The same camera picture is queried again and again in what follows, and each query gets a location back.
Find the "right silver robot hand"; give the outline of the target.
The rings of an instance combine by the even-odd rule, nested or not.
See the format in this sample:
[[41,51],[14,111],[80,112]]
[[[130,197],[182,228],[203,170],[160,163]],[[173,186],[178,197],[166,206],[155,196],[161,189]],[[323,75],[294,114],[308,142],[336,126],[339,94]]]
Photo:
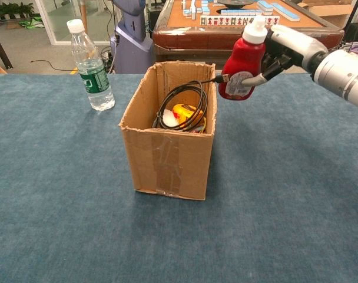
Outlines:
[[294,65],[314,76],[320,63],[329,55],[327,47],[320,41],[284,25],[272,26],[265,44],[264,57],[271,64],[259,75],[244,79],[241,82],[243,87],[265,84]]

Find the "red bottle with white cap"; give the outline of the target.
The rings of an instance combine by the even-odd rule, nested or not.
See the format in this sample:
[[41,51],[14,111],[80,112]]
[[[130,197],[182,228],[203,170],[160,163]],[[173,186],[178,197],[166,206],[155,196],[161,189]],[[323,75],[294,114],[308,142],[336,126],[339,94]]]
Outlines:
[[258,15],[244,27],[243,34],[233,47],[232,53],[224,64],[221,74],[228,77],[218,85],[222,98],[228,100],[246,100],[254,87],[246,87],[241,83],[261,73],[261,61],[266,51],[264,43],[267,36],[266,19]]

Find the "yellow tape measure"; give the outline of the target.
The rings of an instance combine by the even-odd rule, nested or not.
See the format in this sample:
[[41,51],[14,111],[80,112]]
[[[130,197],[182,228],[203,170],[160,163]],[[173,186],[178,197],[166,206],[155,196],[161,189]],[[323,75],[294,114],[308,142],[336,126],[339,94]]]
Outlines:
[[202,132],[206,128],[206,115],[202,110],[191,119],[197,112],[197,108],[189,104],[176,104],[172,109],[173,115],[180,128],[190,128],[191,131]]

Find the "mint green toothbrush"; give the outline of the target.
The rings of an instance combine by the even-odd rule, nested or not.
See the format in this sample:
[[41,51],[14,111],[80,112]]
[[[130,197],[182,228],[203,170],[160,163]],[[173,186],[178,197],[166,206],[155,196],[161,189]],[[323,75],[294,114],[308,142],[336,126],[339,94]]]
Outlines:
[[178,121],[171,110],[165,109],[163,114],[163,122],[168,127],[178,126]]

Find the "open cardboard box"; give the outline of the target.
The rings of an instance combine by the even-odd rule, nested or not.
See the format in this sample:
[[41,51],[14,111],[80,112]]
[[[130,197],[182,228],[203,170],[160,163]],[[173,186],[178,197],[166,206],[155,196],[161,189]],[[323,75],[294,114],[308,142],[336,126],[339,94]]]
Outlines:
[[[217,90],[209,80],[214,65],[158,62],[141,79],[119,123],[134,188],[144,193],[204,200],[216,130]],[[174,87],[204,82],[208,97],[203,133],[154,129],[156,113]]]

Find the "clear water bottle green label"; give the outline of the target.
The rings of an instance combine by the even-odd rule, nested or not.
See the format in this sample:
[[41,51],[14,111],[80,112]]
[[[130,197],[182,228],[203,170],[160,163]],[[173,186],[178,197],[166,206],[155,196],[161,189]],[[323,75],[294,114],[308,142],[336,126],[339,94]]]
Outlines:
[[87,92],[91,107],[104,111],[115,106],[104,63],[94,42],[85,32],[81,19],[67,21],[75,65]]

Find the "large brown carton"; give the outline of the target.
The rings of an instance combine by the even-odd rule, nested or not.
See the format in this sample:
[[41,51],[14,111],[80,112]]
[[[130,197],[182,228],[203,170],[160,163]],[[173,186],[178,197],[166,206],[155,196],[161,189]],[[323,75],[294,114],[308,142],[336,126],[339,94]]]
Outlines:
[[358,24],[357,0],[300,0],[298,5],[339,28],[346,26],[353,8],[357,7],[351,23]]

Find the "short blue mahjong tile stack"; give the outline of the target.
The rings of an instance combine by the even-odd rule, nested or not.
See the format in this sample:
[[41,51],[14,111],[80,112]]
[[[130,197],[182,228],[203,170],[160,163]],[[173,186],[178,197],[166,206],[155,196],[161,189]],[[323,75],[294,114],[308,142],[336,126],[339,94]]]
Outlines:
[[268,16],[273,14],[273,6],[265,0],[258,0],[257,7],[262,15]]

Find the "dark mahjong table centre dome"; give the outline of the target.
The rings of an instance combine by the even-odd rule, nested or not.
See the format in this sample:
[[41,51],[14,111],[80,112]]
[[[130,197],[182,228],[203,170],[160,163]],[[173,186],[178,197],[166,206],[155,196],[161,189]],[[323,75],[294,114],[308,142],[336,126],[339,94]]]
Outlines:
[[217,0],[219,4],[224,5],[228,9],[241,9],[246,5],[250,5],[254,0]]

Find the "brown mahjong table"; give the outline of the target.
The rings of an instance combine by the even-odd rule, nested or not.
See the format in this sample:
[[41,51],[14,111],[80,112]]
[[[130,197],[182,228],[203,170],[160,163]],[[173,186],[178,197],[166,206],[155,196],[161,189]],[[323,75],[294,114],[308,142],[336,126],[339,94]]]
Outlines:
[[[344,31],[290,0],[276,2],[300,17],[291,22],[276,11],[279,23],[317,38],[328,49],[336,48]],[[221,69],[231,54],[234,43],[241,37],[243,27],[235,25],[201,25],[201,15],[193,21],[183,15],[181,0],[166,0],[153,30],[156,61],[199,61],[215,63]]]

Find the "upright blue mahjong tile cluster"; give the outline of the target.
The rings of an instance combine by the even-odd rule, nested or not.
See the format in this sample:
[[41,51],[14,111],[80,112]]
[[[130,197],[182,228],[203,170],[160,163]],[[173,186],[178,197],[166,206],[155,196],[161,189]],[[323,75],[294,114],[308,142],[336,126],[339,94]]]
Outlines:
[[181,0],[181,9],[183,16],[186,18],[196,19],[197,15],[210,14],[210,1],[209,0]]

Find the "green fabric bundle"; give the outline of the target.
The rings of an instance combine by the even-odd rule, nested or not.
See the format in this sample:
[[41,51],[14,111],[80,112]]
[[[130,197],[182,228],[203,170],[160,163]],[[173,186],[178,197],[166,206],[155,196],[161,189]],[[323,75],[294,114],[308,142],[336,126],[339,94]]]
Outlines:
[[45,28],[41,17],[32,17],[23,21],[19,21],[18,25],[26,29]]

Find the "green potted plants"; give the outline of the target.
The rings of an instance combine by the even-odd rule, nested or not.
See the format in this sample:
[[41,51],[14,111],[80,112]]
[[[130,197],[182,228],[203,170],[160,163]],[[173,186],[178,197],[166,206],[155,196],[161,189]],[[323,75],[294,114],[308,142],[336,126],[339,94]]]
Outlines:
[[35,13],[33,3],[1,3],[0,20],[30,18]]

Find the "blue felt table mat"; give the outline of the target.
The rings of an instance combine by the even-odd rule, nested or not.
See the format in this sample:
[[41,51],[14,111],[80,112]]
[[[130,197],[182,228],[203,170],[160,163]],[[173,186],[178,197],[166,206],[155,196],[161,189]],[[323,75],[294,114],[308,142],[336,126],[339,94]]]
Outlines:
[[0,75],[0,283],[358,283],[358,108],[284,74],[217,100],[204,201],[134,190],[77,75]]

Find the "long blue mahjong tile wall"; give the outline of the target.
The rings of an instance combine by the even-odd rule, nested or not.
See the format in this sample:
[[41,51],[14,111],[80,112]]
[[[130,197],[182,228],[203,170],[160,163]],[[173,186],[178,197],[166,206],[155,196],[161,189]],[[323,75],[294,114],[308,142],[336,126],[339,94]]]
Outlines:
[[288,9],[283,7],[282,5],[280,5],[278,3],[272,3],[271,6],[273,7],[273,9],[276,12],[278,12],[280,15],[282,15],[283,17],[285,17],[289,21],[291,21],[291,22],[299,22],[300,21],[300,17],[298,15],[296,15],[295,13],[289,11]]

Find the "straight blue mahjong tile wall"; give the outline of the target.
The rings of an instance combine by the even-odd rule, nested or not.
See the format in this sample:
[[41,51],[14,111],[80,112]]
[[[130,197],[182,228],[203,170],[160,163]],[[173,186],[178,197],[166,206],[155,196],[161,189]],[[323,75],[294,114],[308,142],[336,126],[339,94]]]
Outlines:
[[221,9],[220,14],[222,16],[256,16],[261,15],[263,12],[259,9]]

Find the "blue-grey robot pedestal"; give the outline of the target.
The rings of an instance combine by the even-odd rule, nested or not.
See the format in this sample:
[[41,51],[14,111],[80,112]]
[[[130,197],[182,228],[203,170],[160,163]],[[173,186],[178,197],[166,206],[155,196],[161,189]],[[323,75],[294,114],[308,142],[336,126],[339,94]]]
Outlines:
[[145,0],[112,0],[122,18],[115,27],[115,71],[144,74],[154,63],[153,41],[146,32]]

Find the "wooden post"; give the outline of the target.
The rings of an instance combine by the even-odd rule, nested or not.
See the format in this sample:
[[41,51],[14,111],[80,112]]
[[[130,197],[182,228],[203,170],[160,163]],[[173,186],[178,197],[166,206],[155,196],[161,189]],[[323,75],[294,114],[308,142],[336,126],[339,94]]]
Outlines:
[[86,8],[86,0],[79,0],[80,1],[80,11],[81,11],[81,19],[84,25],[85,33],[88,33],[87,27],[87,8]]

